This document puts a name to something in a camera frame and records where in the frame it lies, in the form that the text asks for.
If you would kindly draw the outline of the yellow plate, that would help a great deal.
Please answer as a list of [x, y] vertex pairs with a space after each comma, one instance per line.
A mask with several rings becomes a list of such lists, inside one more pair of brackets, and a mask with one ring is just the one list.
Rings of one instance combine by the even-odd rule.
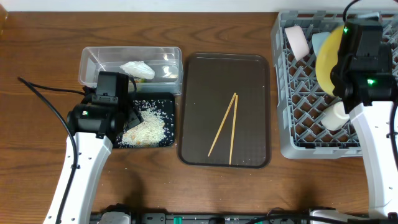
[[330, 75], [332, 68], [338, 62], [338, 51], [342, 35], [343, 26], [337, 27], [329, 34], [320, 46], [315, 65], [318, 84], [320, 88], [330, 96], [334, 96], [333, 90], [335, 88]]

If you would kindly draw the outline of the pale green cup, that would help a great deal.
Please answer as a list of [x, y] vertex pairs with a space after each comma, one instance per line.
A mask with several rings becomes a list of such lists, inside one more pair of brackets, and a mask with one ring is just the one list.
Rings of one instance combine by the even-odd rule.
[[323, 114], [324, 117], [321, 119], [321, 123], [330, 131], [341, 129], [349, 121], [349, 115], [345, 113], [345, 107], [342, 101], [326, 108]]

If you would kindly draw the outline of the white napkin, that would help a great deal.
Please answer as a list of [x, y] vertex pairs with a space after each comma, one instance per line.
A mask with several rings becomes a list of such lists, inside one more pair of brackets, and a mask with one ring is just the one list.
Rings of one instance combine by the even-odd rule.
[[155, 71], [143, 61], [128, 62], [120, 66], [124, 73], [141, 79], [151, 80], [155, 77]]

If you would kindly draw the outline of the light blue bowl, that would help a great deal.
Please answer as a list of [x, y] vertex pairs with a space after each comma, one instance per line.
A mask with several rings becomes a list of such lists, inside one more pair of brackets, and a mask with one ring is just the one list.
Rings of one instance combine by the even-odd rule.
[[324, 41], [326, 41], [329, 35], [330, 35], [329, 32], [321, 32], [312, 35], [312, 47], [316, 57], [318, 56]]

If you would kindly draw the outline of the pink bowl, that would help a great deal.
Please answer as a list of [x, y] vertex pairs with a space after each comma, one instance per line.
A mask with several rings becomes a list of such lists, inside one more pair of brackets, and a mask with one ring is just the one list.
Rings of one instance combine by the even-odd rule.
[[300, 26], [285, 28], [285, 34], [296, 61], [303, 59], [310, 52], [310, 48], [302, 28]]

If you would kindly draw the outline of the wooden chopstick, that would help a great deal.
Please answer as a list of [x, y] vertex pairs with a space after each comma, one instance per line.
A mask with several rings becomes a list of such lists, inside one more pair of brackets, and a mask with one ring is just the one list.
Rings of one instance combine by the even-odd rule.
[[222, 119], [222, 121], [221, 121], [221, 124], [220, 124], [220, 126], [219, 126], [219, 128], [218, 128], [218, 130], [217, 130], [217, 133], [216, 133], [216, 135], [215, 135], [215, 138], [214, 138], [214, 140], [213, 140], [213, 142], [212, 142], [212, 145], [211, 145], [211, 147], [210, 147], [210, 150], [209, 150], [209, 152], [208, 152], [208, 155], [207, 155], [208, 157], [210, 157], [210, 156], [211, 156], [211, 153], [213, 152], [213, 149], [214, 149], [215, 144], [216, 144], [216, 142], [217, 142], [217, 140], [218, 140], [218, 137], [219, 137], [219, 135], [220, 135], [220, 132], [221, 132], [221, 130], [223, 129], [224, 123], [225, 123], [225, 121], [226, 121], [226, 119], [227, 119], [227, 117], [228, 117], [229, 111], [230, 111], [230, 109], [231, 109], [231, 107], [232, 107], [232, 105], [233, 105], [233, 103], [234, 103], [234, 101], [235, 101], [236, 95], [237, 95], [237, 93], [233, 93], [233, 95], [232, 95], [231, 101], [229, 102], [229, 105], [228, 105], [228, 107], [227, 107], [227, 109], [226, 109], [226, 112], [225, 112], [225, 114], [224, 114], [224, 116], [223, 116], [223, 119]]
[[232, 123], [232, 130], [231, 130], [231, 142], [230, 142], [230, 149], [229, 149], [229, 165], [231, 165], [231, 163], [232, 163], [232, 156], [233, 156], [237, 107], [238, 107], [238, 95], [235, 95], [235, 97], [234, 97], [233, 123]]

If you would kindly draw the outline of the green yellow snack wrapper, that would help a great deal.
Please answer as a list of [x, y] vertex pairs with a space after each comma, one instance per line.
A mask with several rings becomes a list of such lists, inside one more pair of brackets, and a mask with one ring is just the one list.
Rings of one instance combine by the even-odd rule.
[[136, 83], [145, 83], [147, 80], [146, 80], [146, 79], [143, 79], [143, 78], [134, 78], [134, 81], [135, 81]]

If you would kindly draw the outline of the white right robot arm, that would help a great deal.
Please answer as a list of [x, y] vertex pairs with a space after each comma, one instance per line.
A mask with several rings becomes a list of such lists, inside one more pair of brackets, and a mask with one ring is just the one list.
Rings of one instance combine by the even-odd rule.
[[347, 19], [330, 78], [343, 100], [363, 154], [369, 217], [397, 217], [397, 80], [383, 27], [372, 19]]

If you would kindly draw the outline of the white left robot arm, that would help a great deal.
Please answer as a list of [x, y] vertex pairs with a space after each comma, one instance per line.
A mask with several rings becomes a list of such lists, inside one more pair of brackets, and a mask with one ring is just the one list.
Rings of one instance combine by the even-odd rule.
[[88, 223], [103, 167], [118, 137], [142, 123], [130, 75], [100, 72], [67, 116], [67, 148], [45, 223]]

